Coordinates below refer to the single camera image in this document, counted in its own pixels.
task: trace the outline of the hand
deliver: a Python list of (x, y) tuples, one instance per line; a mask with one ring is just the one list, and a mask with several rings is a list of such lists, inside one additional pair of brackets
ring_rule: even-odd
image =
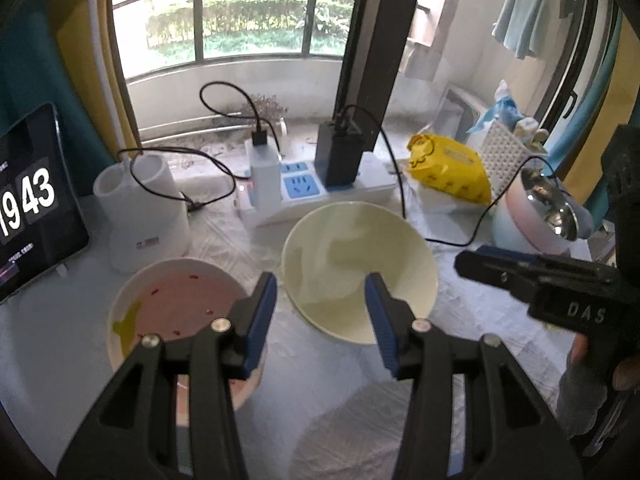
[[(582, 334), (576, 335), (571, 347), (571, 364), (582, 361), (589, 350), (589, 340)], [(619, 392), (640, 386), (640, 354), (624, 359), (613, 373), (612, 385)]]

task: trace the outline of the tablet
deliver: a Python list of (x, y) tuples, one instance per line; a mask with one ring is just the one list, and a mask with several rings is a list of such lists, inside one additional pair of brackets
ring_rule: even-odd
[(0, 301), (88, 243), (58, 117), (44, 104), (0, 138)]

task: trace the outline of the black cable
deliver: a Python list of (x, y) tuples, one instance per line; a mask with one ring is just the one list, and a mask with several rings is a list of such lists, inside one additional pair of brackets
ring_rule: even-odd
[(394, 170), (396, 171), (396, 176), (398, 177), (398, 186), (400, 187), (400, 201), (402, 203), (402, 218), (404, 218), (406, 220), (406, 202), (404, 200), (404, 186), (402, 185), (402, 173), (400, 171), (400, 168), (398, 167), (398, 162), (396, 161), (396, 156), (394, 155), (394, 150), (391, 148), (391, 143), (389, 142), (389, 138), (386, 136), (386, 132), (384, 130), (384, 128), (382, 127), (382, 124), (378, 122), (378, 120), (373, 116), (373, 114), (371, 112), (369, 112), (369, 110), (367, 110), (366, 108), (360, 106), (360, 105), (346, 105), (338, 114), (338, 121), (342, 122), (346, 119), (346, 113), (347, 110), (349, 110), (350, 108), (354, 108), (355, 110), (360, 110), (363, 111), (365, 114), (367, 114), (369, 116), (369, 118), (373, 121), (373, 123), (376, 125), (376, 128), (380, 131), (380, 133), (382, 134), (382, 138), (385, 141), (386, 144), (386, 149), (389, 152), (389, 155), (391, 156), (391, 162), (394, 165)]
[(505, 195), (505, 193), (507, 193), (507, 191), (511, 187), (511, 184), (513, 184), (515, 182), (516, 178), (518, 178), (518, 176), (520, 175), (520, 171), (522, 170), (522, 168), (524, 168), (525, 165), (530, 160), (541, 160), (542, 162), (544, 162), (546, 164), (546, 166), (551, 169), (551, 175), (556, 179), (556, 183), (558, 182), (558, 177), (556, 176), (556, 174), (554, 172), (554, 169), (551, 167), (551, 164), (549, 164), (548, 160), (546, 160), (546, 158), (543, 158), (543, 157), (541, 157), (539, 155), (531, 155), (527, 160), (525, 160), (522, 164), (520, 164), (520, 166), (516, 170), (516, 173), (513, 175), (513, 177), (511, 177), (511, 180), (509, 181), (507, 186), (495, 198), (495, 200), (493, 202), (491, 202), (489, 204), (489, 206), (482, 212), (482, 214), (480, 215), (480, 219), (478, 220), (478, 223), (476, 224), (476, 228), (474, 229), (474, 232), (471, 235), (471, 238), (469, 239), (468, 242), (466, 242), (464, 244), (458, 244), (458, 243), (455, 243), (455, 242), (447, 242), (445, 240), (437, 240), (436, 238), (425, 238), (425, 240), (427, 240), (428, 242), (433, 242), (433, 243), (436, 243), (436, 244), (448, 245), (448, 246), (451, 246), (451, 247), (460, 247), (460, 248), (469, 247), (469, 245), (471, 245), (476, 240), (476, 236), (478, 235), (478, 231), (480, 230), (480, 224), (482, 223), (482, 220), (484, 220), (484, 217), (486, 216), (486, 214), (491, 210), (491, 208), (493, 206), (495, 206), (498, 202), (500, 202), (500, 199)]
[[(204, 91), (207, 88), (209, 88), (210, 86), (214, 86), (214, 85), (228, 86), (229, 88), (233, 88), (234, 90), (240, 92), (244, 96), (246, 101), (249, 103), (249, 106), (251, 107), (251, 110), (254, 111), (253, 116), (225, 114), (224, 112), (220, 112), (220, 111), (215, 110), (214, 108), (212, 108), (204, 99)], [(199, 92), (198, 95), (200, 97), (200, 102), (202, 103), (202, 105), (207, 110), (209, 110), (210, 112), (212, 112), (212, 113), (214, 113), (216, 115), (220, 115), (220, 116), (226, 117), (227, 119), (253, 119), (253, 120), (255, 120), (256, 131), (258, 131), (258, 132), (262, 131), (261, 121), (267, 123), (267, 125), (269, 126), (269, 128), (271, 130), (271, 135), (273, 135), (273, 140), (276, 141), (276, 148), (278, 149), (278, 153), (280, 153), (280, 143), (278, 142), (278, 136), (276, 135), (276, 130), (274, 129), (273, 124), (271, 124), (270, 120), (265, 119), (264, 117), (260, 117), (260, 115), (258, 114), (258, 109), (255, 107), (255, 104), (252, 101), (251, 96), (247, 92), (242, 90), (238, 85), (234, 85), (233, 83), (230, 83), (229, 81), (210, 81), (208, 83), (205, 83), (202, 86), (202, 88), (200, 88), (200, 92)]]
[[(236, 190), (236, 176), (233, 174), (233, 172), (229, 169), (229, 167), (226, 164), (220, 162), (216, 158), (213, 158), (211, 155), (209, 155), (209, 153), (201, 152), (200, 150), (196, 150), (194, 148), (187, 148), (185, 146), (157, 146), (155, 148), (127, 148), (127, 149), (124, 149), (124, 150), (118, 150), (117, 155), (121, 156), (123, 153), (130, 153), (130, 152), (137, 152), (136, 155), (133, 156), (133, 158), (131, 159), (131, 162), (130, 162), (130, 165), (129, 165), (129, 172), (130, 172), (131, 176), (133, 177), (133, 180), (135, 180), (136, 183), (142, 189), (144, 189), (148, 193), (151, 193), (152, 195), (159, 196), (161, 198), (166, 198), (168, 200), (175, 200), (175, 201), (178, 201), (178, 202), (187, 203), (188, 204), (187, 211), (189, 211), (189, 212), (198, 211), (198, 210), (202, 209), (203, 207), (205, 207), (205, 206), (207, 206), (209, 204), (213, 204), (214, 202), (218, 202), (219, 200), (224, 200), (228, 196), (232, 195), (234, 193), (234, 191)], [(142, 152), (180, 153), (180, 154), (183, 154), (183, 155), (199, 155), (199, 156), (203, 156), (206, 159), (210, 160), (220, 171), (222, 171), (222, 173), (225, 173), (226, 175), (231, 177), (231, 181), (232, 181), (231, 191), (229, 191), (228, 193), (224, 194), (223, 196), (219, 196), (219, 197), (213, 198), (211, 200), (207, 200), (206, 202), (195, 202), (190, 197), (188, 197), (188, 196), (186, 196), (184, 194), (183, 194), (183, 196), (173, 196), (173, 195), (167, 195), (165, 193), (160, 193), (160, 192), (154, 191), (153, 189), (150, 189), (145, 184), (143, 184), (142, 181), (136, 176), (136, 174), (133, 171), (134, 165), (136, 163), (137, 156)]]

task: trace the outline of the metal bolt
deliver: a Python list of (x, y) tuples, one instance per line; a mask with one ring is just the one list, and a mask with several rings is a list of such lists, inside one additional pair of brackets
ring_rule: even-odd
[(158, 334), (147, 334), (142, 338), (142, 346), (145, 348), (155, 348), (160, 344), (160, 336)]
[(493, 348), (498, 348), (498, 346), (502, 344), (502, 339), (495, 334), (485, 334), (482, 337), (482, 341), (484, 341), (485, 345), (492, 346)]
[(219, 317), (211, 322), (211, 329), (214, 332), (226, 332), (231, 328), (231, 322), (226, 317)]
[(431, 330), (431, 323), (429, 323), (426, 319), (418, 318), (414, 319), (414, 322), (411, 323), (411, 328), (413, 328), (416, 332), (424, 333)]

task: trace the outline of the number 43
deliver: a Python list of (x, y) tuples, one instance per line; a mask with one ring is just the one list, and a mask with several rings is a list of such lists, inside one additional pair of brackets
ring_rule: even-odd
[(49, 171), (47, 168), (40, 168), (33, 175), (33, 185), (39, 186), (40, 190), (45, 193), (43, 196), (35, 197), (33, 187), (31, 187), (31, 179), (25, 176), (22, 180), (22, 210), (25, 213), (33, 211), (38, 214), (40, 207), (49, 207), (55, 200), (53, 186), (49, 183)]

